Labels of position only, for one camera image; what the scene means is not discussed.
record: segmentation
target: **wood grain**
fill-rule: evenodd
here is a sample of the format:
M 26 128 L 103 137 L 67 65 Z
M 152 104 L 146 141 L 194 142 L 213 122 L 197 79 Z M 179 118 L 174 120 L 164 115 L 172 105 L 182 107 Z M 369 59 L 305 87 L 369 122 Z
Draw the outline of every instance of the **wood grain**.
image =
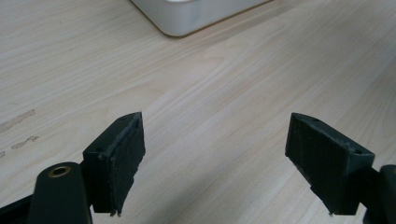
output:
M 284 156 L 291 112 L 396 163 L 396 1 L 275 0 L 184 38 L 127 0 L 3 0 L 0 21 L 0 206 L 135 111 L 147 155 L 95 223 L 361 223 Z

